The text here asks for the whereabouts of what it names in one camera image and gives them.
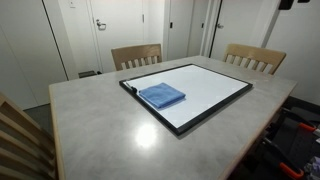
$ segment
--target chair back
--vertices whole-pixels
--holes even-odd
[[[0,93],[0,179],[56,179],[53,137]]]
[[[274,74],[285,57],[286,53],[280,51],[240,44],[229,44],[223,61],[252,70]]]
[[[160,44],[123,47],[111,49],[111,52],[117,71],[123,70],[123,64],[130,69],[162,62]]]

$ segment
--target table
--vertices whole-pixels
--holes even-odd
[[[188,63],[254,88],[176,137],[119,81]],[[225,179],[295,85],[201,56],[50,85],[60,179]]]

